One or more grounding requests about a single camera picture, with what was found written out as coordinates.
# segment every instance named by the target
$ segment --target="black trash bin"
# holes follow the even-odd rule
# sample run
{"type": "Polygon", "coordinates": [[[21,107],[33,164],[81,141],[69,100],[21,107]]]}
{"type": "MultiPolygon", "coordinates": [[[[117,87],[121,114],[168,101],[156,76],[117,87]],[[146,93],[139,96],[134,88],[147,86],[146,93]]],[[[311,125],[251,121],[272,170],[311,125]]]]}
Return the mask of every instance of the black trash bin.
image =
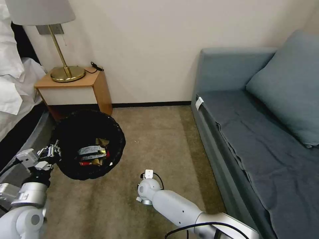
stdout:
{"type": "Polygon", "coordinates": [[[99,111],[81,110],[72,113],[52,131],[50,142],[61,149],[57,163],[61,171],[71,179],[86,180],[104,176],[120,161],[126,141],[123,131],[109,115],[99,111]],[[78,151],[94,145],[96,138],[109,141],[109,158],[101,165],[81,166],[78,151]]]}

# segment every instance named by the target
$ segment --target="blue pillow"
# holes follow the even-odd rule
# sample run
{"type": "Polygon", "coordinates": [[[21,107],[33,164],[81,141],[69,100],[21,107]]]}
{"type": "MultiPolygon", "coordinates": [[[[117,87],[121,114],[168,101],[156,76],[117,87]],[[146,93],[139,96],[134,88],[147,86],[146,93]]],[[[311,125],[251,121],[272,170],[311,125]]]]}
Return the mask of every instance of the blue pillow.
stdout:
{"type": "Polygon", "coordinates": [[[303,144],[319,145],[319,36],[295,31],[246,89],[303,144]]]}

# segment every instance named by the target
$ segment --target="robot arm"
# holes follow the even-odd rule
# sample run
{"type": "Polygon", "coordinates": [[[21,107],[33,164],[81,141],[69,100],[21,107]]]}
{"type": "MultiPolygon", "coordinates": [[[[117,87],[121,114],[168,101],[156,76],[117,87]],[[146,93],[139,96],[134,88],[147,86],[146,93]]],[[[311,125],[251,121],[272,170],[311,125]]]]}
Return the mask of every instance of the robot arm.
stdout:
{"type": "Polygon", "coordinates": [[[46,215],[50,173],[59,156],[56,145],[43,148],[38,153],[28,149],[16,155],[31,175],[21,188],[0,184],[0,199],[10,202],[15,208],[0,218],[0,238],[39,239],[46,215]]]}
{"type": "Polygon", "coordinates": [[[249,226],[224,213],[209,215],[202,212],[194,203],[170,190],[161,190],[159,183],[153,179],[153,171],[146,170],[145,178],[138,186],[137,201],[145,205],[153,205],[156,211],[166,217],[177,227],[187,227],[207,222],[217,222],[221,225],[193,226],[188,230],[199,238],[214,238],[221,232],[219,238],[258,239],[258,233],[249,226]]]}

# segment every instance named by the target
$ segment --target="carpet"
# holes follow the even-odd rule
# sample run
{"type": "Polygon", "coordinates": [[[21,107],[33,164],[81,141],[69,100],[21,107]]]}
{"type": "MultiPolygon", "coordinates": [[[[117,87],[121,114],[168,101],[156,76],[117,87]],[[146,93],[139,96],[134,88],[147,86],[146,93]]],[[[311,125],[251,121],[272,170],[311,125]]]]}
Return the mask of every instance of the carpet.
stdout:
{"type": "MultiPolygon", "coordinates": [[[[176,227],[135,201],[145,169],[202,211],[225,212],[190,106],[116,108],[112,116],[126,137],[121,161],[104,177],[87,181],[71,180],[55,167],[46,239],[163,239],[176,227]]],[[[170,238],[185,239],[186,232],[170,238]]]]}

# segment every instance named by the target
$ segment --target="lamp shade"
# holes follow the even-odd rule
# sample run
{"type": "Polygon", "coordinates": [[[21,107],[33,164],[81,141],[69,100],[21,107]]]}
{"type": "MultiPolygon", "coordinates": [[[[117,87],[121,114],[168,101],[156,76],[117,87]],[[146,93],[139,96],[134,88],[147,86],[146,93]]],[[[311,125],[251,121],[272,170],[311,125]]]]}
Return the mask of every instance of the lamp shade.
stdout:
{"type": "Polygon", "coordinates": [[[51,25],[75,19],[68,0],[5,0],[10,17],[17,25],[51,25]]]}

